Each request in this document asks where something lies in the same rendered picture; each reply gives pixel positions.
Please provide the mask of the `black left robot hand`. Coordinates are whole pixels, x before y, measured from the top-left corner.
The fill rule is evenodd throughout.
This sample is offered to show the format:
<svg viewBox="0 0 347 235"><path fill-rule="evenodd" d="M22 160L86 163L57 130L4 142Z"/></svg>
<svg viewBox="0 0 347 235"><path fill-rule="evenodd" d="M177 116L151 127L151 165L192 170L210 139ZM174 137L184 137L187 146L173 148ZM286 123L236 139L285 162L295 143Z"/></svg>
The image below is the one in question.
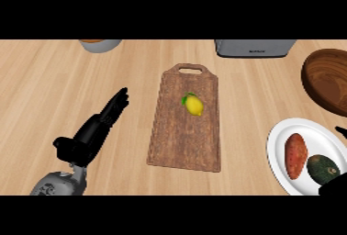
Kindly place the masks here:
<svg viewBox="0 0 347 235"><path fill-rule="evenodd" d="M94 114L83 124L72 138L57 137L53 146L57 148L57 158L80 167L93 161L102 149L109 130L128 105L127 88L124 87L99 114Z"/></svg>

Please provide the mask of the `white plate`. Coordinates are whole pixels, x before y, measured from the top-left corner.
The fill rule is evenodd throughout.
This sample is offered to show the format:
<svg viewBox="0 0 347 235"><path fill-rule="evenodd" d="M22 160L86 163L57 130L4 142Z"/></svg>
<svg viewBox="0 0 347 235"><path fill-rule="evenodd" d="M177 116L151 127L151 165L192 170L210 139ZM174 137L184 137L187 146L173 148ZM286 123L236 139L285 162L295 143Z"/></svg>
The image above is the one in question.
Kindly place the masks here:
<svg viewBox="0 0 347 235"><path fill-rule="evenodd" d="M304 118L288 118L272 128L267 137L267 158L273 175L285 191L292 196L316 196L320 185L313 181L307 168L297 179L291 180L285 165L285 143L289 136L298 133L304 139L307 156L320 154L338 166L340 172L347 172L347 147L335 134L316 122Z"/></svg>

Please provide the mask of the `yellow lemon with green leaf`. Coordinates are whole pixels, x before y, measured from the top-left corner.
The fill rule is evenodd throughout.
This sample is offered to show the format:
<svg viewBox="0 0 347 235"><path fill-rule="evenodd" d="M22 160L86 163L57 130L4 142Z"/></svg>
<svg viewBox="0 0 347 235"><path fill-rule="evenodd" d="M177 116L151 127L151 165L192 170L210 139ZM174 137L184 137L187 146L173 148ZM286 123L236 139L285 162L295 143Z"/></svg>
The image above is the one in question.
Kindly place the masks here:
<svg viewBox="0 0 347 235"><path fill-rule="evenodd" d="M182 97L182 105L193 116L201 116L204 112L204 103L193 93L186 93Z"/></svg>

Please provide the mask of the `grey toaster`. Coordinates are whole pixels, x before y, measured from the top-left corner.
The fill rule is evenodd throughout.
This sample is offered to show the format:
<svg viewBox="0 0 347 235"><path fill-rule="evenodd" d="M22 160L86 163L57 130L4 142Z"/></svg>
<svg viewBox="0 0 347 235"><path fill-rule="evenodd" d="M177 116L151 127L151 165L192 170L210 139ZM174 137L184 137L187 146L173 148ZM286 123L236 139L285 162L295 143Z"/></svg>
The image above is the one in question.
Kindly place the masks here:
<svg viewBox="0 0 347 235"><path fill-rule="evenodd" d="M215 51L229 58L280 58L289 53L295 39L215 39Z"/></svg>

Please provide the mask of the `brown wooden cutting board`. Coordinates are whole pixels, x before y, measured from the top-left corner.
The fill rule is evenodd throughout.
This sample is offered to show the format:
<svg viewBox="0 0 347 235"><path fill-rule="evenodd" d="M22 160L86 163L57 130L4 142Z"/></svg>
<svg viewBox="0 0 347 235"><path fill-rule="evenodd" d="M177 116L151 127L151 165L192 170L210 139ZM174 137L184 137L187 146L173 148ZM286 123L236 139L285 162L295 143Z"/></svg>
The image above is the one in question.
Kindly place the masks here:
<svg viewBox="0 0 347 235"><path fill-rule="evenodd" d="M186 93L204 103L201 116L182 105ZM179 63L161 75L146 163L213 173L221 170L218 77L204 65Z"/></svg>

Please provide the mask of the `dark green squash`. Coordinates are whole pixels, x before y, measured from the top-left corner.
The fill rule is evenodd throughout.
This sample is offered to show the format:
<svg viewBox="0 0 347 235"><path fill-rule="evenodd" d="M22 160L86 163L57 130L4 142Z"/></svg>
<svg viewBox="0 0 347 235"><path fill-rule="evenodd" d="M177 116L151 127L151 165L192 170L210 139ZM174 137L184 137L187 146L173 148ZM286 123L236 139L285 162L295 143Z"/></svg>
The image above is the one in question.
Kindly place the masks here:
<svg viewBox="0 0 347 235"><path fill-rule="evenodd" d="M310 178L319 185L325 185L340 176L340 168L335 162L320 154L308 157L306 168Z"/></svg>

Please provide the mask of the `brown wooden bowl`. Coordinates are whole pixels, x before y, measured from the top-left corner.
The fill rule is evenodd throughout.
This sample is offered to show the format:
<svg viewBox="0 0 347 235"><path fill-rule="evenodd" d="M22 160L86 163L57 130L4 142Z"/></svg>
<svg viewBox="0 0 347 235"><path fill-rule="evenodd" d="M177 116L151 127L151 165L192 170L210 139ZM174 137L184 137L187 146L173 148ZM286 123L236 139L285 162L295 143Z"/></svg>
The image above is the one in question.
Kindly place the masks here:
<svg viewBox="0 0 347 235"><path fill-rule="evenodd" d="M347 50L322 49L310 53L303 64L301 82L314 103L347 117Z"/></svg>

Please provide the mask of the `orange sweet potato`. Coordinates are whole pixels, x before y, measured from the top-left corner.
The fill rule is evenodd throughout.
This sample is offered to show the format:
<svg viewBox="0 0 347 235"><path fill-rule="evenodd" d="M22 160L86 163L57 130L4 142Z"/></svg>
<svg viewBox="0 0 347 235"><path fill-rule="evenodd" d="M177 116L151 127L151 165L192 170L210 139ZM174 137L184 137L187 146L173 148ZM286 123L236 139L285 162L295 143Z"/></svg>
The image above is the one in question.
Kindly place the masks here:
<svg viewBox="0 0 347 235"><path fill-rule="evenodd" d="M285 166L289 179L295 180L304 169L307 147L303 136L294 133L285 143Z"/></svg>

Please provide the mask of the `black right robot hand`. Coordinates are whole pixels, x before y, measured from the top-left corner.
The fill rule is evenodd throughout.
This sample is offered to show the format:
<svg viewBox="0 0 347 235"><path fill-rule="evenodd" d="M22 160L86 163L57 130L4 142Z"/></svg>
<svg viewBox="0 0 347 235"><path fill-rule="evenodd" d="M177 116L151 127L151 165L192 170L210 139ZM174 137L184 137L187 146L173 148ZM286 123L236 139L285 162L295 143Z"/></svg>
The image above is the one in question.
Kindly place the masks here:
<svg viewBox="0 0 347 235"><path fill-rule="evenodd" d="M319 188L320 196L347 196L347 172L340 173L340 176L331 180Z"/></svg>

